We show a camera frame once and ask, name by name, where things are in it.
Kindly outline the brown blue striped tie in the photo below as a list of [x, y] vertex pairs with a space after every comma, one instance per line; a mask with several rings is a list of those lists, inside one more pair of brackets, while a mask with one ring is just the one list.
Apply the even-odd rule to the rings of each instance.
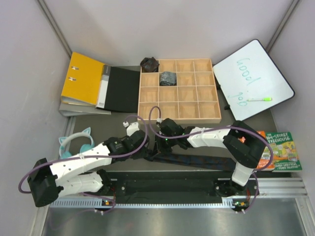
[[173, 153], [158, 153], [145, 157], [145, 160], [151, 162], [160, 162], [166, 164], [175, 164], [182, 166], [190, 166], [197, 168], [204, 168], [210, 170], [230, 171], [232, 172], [236, 167], [236, 162], [231, 158], [204, 156], [204, 155], [183, 155]]

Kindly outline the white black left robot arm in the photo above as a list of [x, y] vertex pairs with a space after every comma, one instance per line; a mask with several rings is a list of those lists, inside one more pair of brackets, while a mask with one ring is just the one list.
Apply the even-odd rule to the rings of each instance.
[[49, 163], [43, 158], [36, 162], [27, 182], [36, 207], [44, 207], [60, 197], [85, 193], [104, 196], [112, 189], [112, 181], [104, 166], [114, 159], [125, 161], [145, 149], [148, 135], [135, 131], [123, 138], [111, 137], [83, 153], [60, 162]]

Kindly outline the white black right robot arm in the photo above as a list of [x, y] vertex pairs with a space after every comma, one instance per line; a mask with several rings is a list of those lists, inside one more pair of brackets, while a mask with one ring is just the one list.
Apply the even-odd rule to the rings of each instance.
[[239, 120], [223, 128], [183, 128], [170, 118], [158, 118], [157, 126], [157, 136], [169, 146], [179, 145], [183, 149], [216, 147], [228, 150], [236, 159], [229, 187], [237, 195], [247, 190], [248, 180], [268, 144], [262, 135]]

